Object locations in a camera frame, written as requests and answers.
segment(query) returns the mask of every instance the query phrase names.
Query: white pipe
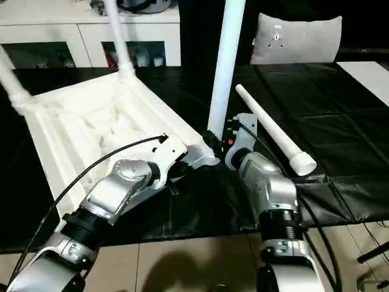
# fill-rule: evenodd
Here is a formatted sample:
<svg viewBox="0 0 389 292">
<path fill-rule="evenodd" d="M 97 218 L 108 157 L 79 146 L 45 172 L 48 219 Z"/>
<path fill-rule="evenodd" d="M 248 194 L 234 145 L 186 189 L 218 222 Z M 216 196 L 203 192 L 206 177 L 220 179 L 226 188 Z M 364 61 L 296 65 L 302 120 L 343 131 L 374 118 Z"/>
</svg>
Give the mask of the white pipe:
<svg viewBox="0 0 389 292">
<path fill-rule="evenodd" d="M 131 60 L 129 59 L 127 45 L 123 38 L 116 1 L 105 0 L 105 8 L 107 9 L 112 31 L 114 33 L 114 44 L 117 54 L 119 74 L 121 77 L 127 78 L 130 75 L 134 75 L 135 70 Z"/>
<path fill-rule="evenodd" d="M 31 95 L 23 88 L 14 73 L 0 60 L 0 83 L 8 93 L 12 106 L 22 115 L 22 107 L 31 101 Z"/>
<path fill-rule="evenodd" d="M 229 103 L 245 3 L 246 0 L 226 0 L 224 7 L 218 62 L 216 64 L 208 120 L 208 130 L 215 134 L 220 141 L 223 135 L 225 115 Z"/>
<path fill-rule="evenodd" d="M 306 152 L 303 152 L 292 139 L 277 125 L 276 122 L 265 112 L 255 99 L 238 84 L 235 87 L 238 94 L 245 101 L 246 105 L 256 115 L 265 130 L 281 148 L 282 152 L 289 159 L 292 169 L 300 176 L 311 173 L 316 168 L 316 162 Z"/>
</svg>

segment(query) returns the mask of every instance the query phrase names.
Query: cushion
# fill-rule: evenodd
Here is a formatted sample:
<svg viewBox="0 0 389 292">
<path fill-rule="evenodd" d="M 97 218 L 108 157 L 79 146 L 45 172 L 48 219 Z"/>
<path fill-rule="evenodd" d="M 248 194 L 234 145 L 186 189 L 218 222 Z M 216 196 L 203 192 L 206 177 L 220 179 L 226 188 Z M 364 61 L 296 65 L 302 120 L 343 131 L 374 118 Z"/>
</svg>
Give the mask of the cushion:
<svg viewBox="0 0 389 292">
<path fill-rule="evenodd" d="M 341 33 L 341 16 L 284 21 L 260 13 L 251 64 L 333 62 Z"/>
</svg>

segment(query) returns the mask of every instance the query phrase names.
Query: cabinet glass door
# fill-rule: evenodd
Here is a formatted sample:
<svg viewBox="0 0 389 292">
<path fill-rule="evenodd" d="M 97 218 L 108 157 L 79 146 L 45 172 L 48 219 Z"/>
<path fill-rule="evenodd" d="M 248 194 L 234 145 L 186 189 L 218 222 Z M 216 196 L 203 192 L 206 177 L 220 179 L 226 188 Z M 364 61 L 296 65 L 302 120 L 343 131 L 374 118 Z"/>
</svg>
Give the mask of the cabinet glass door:
<svg viewBox="0 0 389 292">
<path fill-rule="evenodd" d="M 165 44 L 163 41 L 128 41 L 129 57 L 134 67 L 166 66 Z M 102 42 L 109 67 L 117 66 L 117 56 L 113 42 Z"/>
<path fill-rule="evenodd" d="M 2 44 L 15 68 L 75 67 L 66 42 Z"/>
</svg>

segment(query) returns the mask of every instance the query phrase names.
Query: black plastic sheet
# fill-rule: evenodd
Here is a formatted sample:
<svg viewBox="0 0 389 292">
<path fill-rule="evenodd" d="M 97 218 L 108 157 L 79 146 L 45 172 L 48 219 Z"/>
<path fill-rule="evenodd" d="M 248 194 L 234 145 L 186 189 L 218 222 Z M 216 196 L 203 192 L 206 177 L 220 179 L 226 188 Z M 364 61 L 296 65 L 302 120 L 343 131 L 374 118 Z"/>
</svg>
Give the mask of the black plastic sheet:
<svg viewBox="0 0 389 292">
<path fill-rule="evenodd" d="M 39 94 L 82 82 L 109 69 L 17 70 L 22 84 Z M 213 72 L 181 68 L 141 68 L 138 77 L 196 131 L 207 128 Z M 268 134 L 258 135 L 278 156 L 324 226 L 389 219 L 389 109 L 336 64 L 242 66 L 233 85 L 241 83 L 293 140 L 318 162 L 308 176 L 297 177 Z M 49 187 L 22 117 L 0 91 L 1 113 L 8 120 L 4 159 L 0 251 L 22 249 L 52 203 Z M 250 111 L 231 91 L 227 118 Z M 260 145 L 255 150 L 271 159 Z M 304 221 L 313 226 L 308 213 Z M 235 172 L 224 165 L 201 167 L 173 187 L 124 214 L 107 245 L 229 235 L 257 230 L 256 210 L 249 204 Z M 35 246 L 53 231 L 51 218 Z"/>
</svg>

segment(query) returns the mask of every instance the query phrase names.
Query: floor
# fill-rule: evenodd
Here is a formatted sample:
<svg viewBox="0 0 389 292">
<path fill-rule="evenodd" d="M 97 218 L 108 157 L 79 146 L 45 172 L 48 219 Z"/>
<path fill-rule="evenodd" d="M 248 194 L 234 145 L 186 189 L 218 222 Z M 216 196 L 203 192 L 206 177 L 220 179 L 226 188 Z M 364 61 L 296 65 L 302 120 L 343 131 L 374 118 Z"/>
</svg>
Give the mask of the floor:
<svg viewBox="0 0 389 292">
<path fill-rule="evenodd" d="M 380 243 L 389 240 L 389 229 L 377 223 L 368 223 L 367 227 Z M 329 265 L 317 230 L 309 232 Z M 362 275 L 368 279 L 364 285 L 366 292 L 377 291 L 376 279 L 389 278 L 389 268 L 381 256 L 364 264 L 356 262 L 361 252 L 375 247 L 364 225 L 325 228 L 325 232 L 339 261 L 343 291 L 357 291 L 357 279 Z M 255 291 L 260 240 L 259 234 L 252 234 L 103 248 L 88 277 L 87 289 L 200 292 L 222 283 L 230 291 Z M 0 255 L 0 282 L 7 281 L 16 261 L 17 255 Z M 326 291 L 331 291 L 326 280 L 324 284 Z"/>
</svg>

